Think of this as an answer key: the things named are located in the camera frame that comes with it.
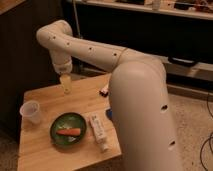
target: cable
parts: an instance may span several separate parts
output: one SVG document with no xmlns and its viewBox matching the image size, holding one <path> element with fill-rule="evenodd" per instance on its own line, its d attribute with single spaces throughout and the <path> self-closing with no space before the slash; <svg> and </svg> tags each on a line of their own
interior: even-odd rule
<svg viewBox="0 0 213 171">
<path fill-rule="evenodd" d="M 206 168 L 206 166 L 205 166 L 204 163 L 203 163 L 203 157 L 202 157 L 203 149 L 204 149 L 206 143 L 209 143 L 209 145 L 210 145 L 209 147 L 210 147 L 211 152 L 212 152 L 212 154 L 213 154 L 213 151 L 212 151 L 212 143 L 211 143 L 211 142 L 212 142 L 212 139 L 213 139 L 213 132 L 210 134 L 210 137 L 204 141 L 204 143 L 202 144 L 201 149 L 200 149 L 200 162 L 201 162 L 202 167 L 205 169 L 205 171 L 208 171 L 208 169 Z"/>
<path fill-rule="evenodd" d="M 210 107 L 209 107 L 209 98 L 210 98 L 210 92 L 208 92 L 208 94 L 207 94 L 206 104 L 207 104 L 207 109 L 209 111 L 209 114 L 213 118 L 213 113 L 211 112 Z M 210 151 L 213 155 L 213 147 L 212 147 L 213 142 L 212 142 L 212 140 L 213 140 L 213 132 L 210 134 L 209 138 L 204 141 L 204 143 L 202 144 L 201 149 L 200 149 L 200 162 L 201 162 L 202 167 L 205 169 L 205 171 L 208 171 L 208 169 L 206 168 L 206 166 L 203 163 L 203 157 L 202 157 L 203 149 L 204 149 L 205 145 L 208 143 Z"/>
<path fill-rule="evenodd" d="M 211 117 L 213 118 L 213 113 L 211 112 L 211 109 L 209 107 L 209 99 L 210 99 L 210 92 L 208 92 L 207 94 L 207 99 L 206 99 L 206 104 L 207 104 L 207 109 L 209 111 L 209 114 L 211 115 Z"/>
<path fill-rule="evenodd" d="M 78 19 L 78 12 L 77 12 L 77 8 L 76 8 L 76 1 L 72 0 L 72 4 L 73 4 L 74 15 L 75 15 L 75 22 L 76 22 L 76 29 L 77 29 L 78 38 L 82 38 L 80 25 L 79 25 L 79 19 Z"/>
</svg>

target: small red object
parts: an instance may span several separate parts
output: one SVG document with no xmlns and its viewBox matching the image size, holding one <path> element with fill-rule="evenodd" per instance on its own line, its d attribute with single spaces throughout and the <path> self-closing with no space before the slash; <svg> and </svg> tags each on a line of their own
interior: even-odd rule
<svg viewBox="0 0 213 171">
<path fill-rule="evenodd" d="M 109 85 L 107 84 L 99 91 L 99 94 L 103 97 L 107 97 L 108 91 L 109 91 Z"/>
<path fill-rule="evenodd" d="M 79 136 L 81 134 L 81 129 L 80 128 L 59 129 L 56 131 L 56 133 L 60 135 Z"/>
</svg>

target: plastic cup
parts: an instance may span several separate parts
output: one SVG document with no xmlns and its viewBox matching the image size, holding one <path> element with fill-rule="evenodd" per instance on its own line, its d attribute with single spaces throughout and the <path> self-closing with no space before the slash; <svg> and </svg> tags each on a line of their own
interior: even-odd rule
<svg viewBox="0 0 213 171">
<path fill-rule="evenodd" d="M 41 122 L 40 105 L 35 100 L 29 100 L 25 102 L 21 106 L 19 112 L 22 115 L 22 117 L 28 119 L 33 124 L 39 124 Z"/>
</svg>

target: wooden table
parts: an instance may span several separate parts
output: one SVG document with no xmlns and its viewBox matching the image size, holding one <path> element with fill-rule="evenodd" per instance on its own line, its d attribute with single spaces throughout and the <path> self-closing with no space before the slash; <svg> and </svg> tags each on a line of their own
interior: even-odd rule
<svg viewBox="0 0 213 171">
<path fill-rule="evenodd" d="M 25 0 L 0 0 L 0 15 L 21 4 Z"/>
<path fill-rule="evenodd" d="M 22 119 L 18 171 L 71 171 L 121 155 L 115 129 L 105 116 L 105 110 L 109 108 L 108 98 L 98 93 L 108 80 L 109 75 L 103 75 L 73 81 L 69 95 L 63 93 L 61 85 L 25 93 L 25 101 L 39 101 L 43 120 L 40 125 L 33 125 Z M 107 132 L 109 150 L 101 153 L 89 125 L 85 137 L 69 149 L 53 146 L 50 126 L 66 112 L 80 113 L 87 121 L 90 114 L 97 113 Z"/>
</svg>

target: wall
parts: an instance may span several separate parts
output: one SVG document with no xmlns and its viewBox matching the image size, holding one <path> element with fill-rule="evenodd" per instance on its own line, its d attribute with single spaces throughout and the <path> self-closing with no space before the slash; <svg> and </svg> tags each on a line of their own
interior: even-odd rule
<svg viewBox="0 0 213 171">
<path fill-rule="evenodd" d="M 19 107 L 26 90 L 57 83 L 38 28 L 61 18 L 59 0 L 27 0 L 0 15 L 0 129 L 19 137 Z"/>
</svg>

